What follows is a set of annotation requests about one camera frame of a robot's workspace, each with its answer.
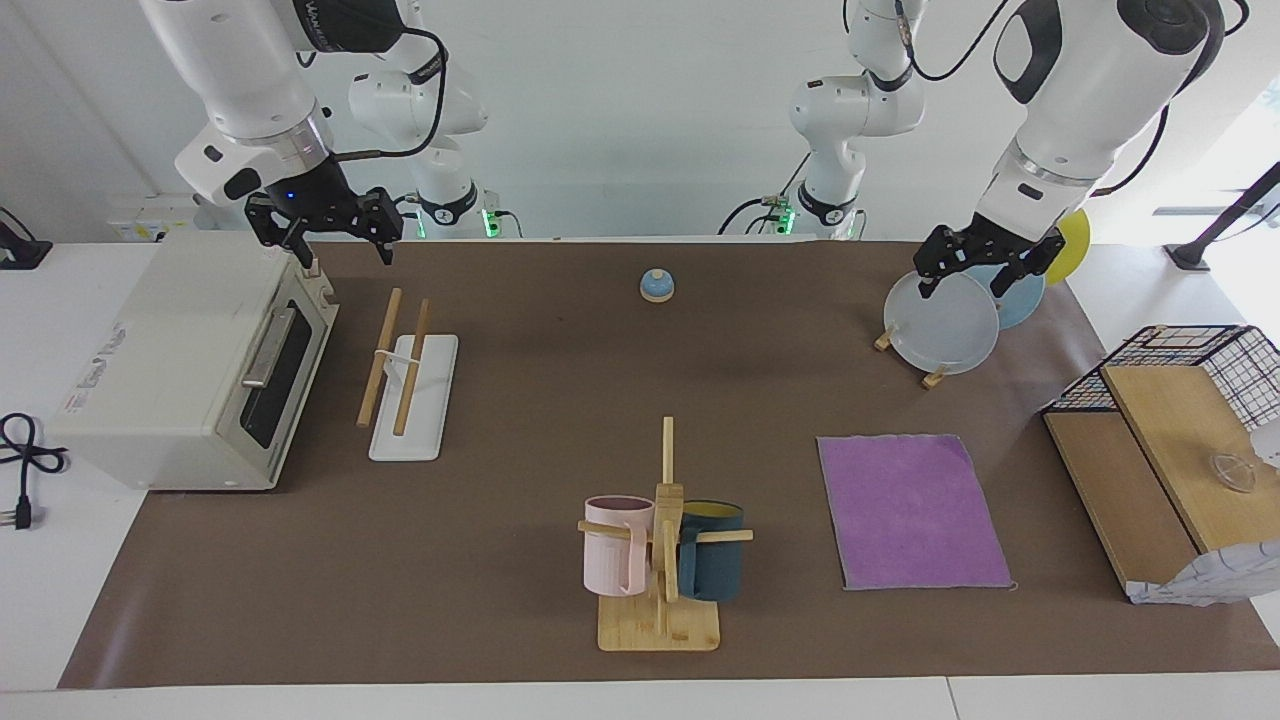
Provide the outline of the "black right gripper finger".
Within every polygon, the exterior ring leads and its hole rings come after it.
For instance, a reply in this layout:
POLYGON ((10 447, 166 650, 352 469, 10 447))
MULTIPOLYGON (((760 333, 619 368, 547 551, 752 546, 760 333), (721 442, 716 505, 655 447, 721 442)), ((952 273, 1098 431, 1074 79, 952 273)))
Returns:
POLYGON ((284 217, 266 193, 246 197, 246 219, 264 247, 279 247, 292 254, 305 270, 312 268, 312 250, 305 240, 308 222, 284 217))
POLYGON ((394 261, 394 246, 403 238, 404 218, 384 187, 355 199, 349 234, 370 242, 387 266, 394 261))

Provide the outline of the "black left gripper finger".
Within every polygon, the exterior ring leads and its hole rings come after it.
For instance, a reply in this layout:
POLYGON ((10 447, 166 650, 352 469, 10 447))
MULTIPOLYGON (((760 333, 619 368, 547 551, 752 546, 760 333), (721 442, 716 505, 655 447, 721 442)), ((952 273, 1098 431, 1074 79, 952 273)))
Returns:
POLYGON ((996 277, 989 282, 989 290, 996 299, 1002 299, 1010 288, 1028 275, 1043 275, 1055 263, 1066 240, 1060 231, 1051 231, 1042 241, 1033 243, 1025 252, 1010 254, 996 277))
POLYGON ((929 300, 947 277, 966 269, 966 232, 937 225, 914 254, 918 292, 929 300))

